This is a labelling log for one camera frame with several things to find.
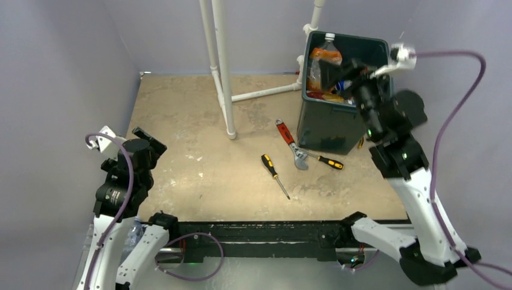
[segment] screwdriver shaft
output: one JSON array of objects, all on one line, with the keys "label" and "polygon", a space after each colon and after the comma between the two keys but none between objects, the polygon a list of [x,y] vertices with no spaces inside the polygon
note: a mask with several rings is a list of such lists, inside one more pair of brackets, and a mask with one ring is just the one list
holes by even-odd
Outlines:
[{"label": "screwdriver shaft", "polygon": [[288,192],[286,192],[286,189],[284,189],[284,186],[283,184],[281,183],[281,181],[279,180],[279,178],[276,176],[275,177],[275,180],[277,180],[277,183],[279,184],[279,186],[281,187],[281,189],[283,190],[284,194],[286,195],[286,197],[288,199],[290,199],[290,196],[288,195]]}]

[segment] dark green plastic container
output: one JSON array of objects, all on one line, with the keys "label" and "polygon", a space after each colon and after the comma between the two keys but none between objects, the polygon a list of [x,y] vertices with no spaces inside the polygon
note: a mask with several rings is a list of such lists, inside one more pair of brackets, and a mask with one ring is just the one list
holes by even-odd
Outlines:
[{"label": "dark green plastic container", "polygon": [[[306,96],[309,55],[325,42],[325,32],[309,34],[304,56],[302,78],[302,108],[297,128],[299,147],[346,155],[359,142],[366,127],[355,106],[332,103]],[[333,44],[343,61],[357,58],[363,63],[381,67],[388,64],[389,48],[384,40],[336,34]],[[392,93],[392,81],[388,93]]]}]

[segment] robotic arm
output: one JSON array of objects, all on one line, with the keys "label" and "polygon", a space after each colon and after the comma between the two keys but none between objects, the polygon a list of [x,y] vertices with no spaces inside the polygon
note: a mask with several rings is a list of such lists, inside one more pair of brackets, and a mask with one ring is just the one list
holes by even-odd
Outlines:
[{"label": "robotic arm", "polygon": [[[368,139],[376,144],[370,148],[372,160],[402,200],[417,234],[411,237],[396,233],[356,213],[345,219],[346,238],[372,245],[393,257],[409,279],[423,286],[446,283],[456,276],[457,268],[466,266],[455,250],[464,253],[472,263],[481,256],[457,235],[437,194],[434,201],[429,198],[428,160],[411,135],[413,128],[427,121],[421,97],[410,90],[392,96],[380,90],[388,74],[414,68],[416,58],[411,57],[414,53],[402,44],[395,45],[391,50],[391,64],[374,71],[357,60],[342,66],[321,62],[320,66],[328,71],[322,74],[327,76],[322,79],[324,89],[331,88],[339,79],[352,80],[349,90],[368,129]],[[431,202],[436,202],[455,248],[443,233]]]}]

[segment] screwdriver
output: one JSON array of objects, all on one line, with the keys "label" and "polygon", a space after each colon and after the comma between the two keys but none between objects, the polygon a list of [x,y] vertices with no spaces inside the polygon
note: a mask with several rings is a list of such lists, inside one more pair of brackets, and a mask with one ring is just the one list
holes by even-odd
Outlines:
[{"label": "screwdriver", "polygon": [[283,184],[281,183],[281,181],[277,177],[277,172],[274,169],[274,165],[272,164],[272,160],[270,160],[270,157],[268,155],[266,155],[266,154],[263,154],[261,156],[261,160],[263,161],[263,164],[265,165],[265,167],[267,167],[267,169],[270,171],[270,174],[272,174],[272,177],[274,177],[275,180],[277,180],[277,183],[279,184],[279,186],[283,190],[283,192],[286,195],[286,197],[288,199],[290,199],[290,196],[288,195],[288,192],[286,192],[286,189],[284,189]]},{"label": "screwdriver", "polygon": [[309,152],[306,152],[306,151],[302,151],[302,152],[308,154],[311,157],[314,157],[314,158],[318,159],[318,161],[323,162],[323,163],[329,165],[330,167],[332,167],[334,169],[338,169],[338,170],[342,170],[343,169],[343,163],[341,163],[339,161],[332,160],[332,159],[329,159],[329,158],[325,158],[325,157],[323,157],[321,155],[315,155],[313,153],[309,153]]}]

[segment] floor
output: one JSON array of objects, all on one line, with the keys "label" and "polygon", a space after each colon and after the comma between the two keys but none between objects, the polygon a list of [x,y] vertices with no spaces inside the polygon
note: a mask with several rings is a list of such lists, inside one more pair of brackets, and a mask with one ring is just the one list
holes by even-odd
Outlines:
[{"label": "floor", "polygon": [[[288,85],[296,76],[233,76],[241,94]],[[368,152],[330,155],[341,171],[309,157],[298,170],[275,127],[282,119],[295,137],[301,96],[287,92],[234,103],[238,137],[230,140],[211,76],[144,76],[130,122],[168,150],[153,170],[155,186],[142,204],[142,220],[160,210],[180,221],[342,219],[362,211],[373,219],[405,219],[402,202],[382,179]],[[261,162],[268,154],[288,200]]]}]

